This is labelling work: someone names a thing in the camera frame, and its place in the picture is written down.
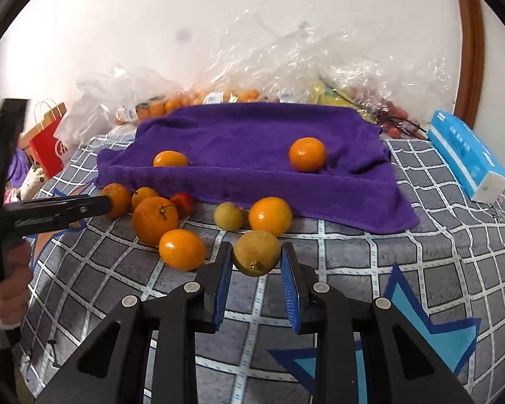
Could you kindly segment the person's left hand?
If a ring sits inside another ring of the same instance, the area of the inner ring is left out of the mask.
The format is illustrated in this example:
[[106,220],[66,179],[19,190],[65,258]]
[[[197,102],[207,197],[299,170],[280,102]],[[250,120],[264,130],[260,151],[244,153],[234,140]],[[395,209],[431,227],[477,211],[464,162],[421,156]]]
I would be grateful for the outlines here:
[[2,247],[8,276],[0,283],[0,329],[17,327],[28,310],[32,282],[32,250],[23,239],[12,239]]

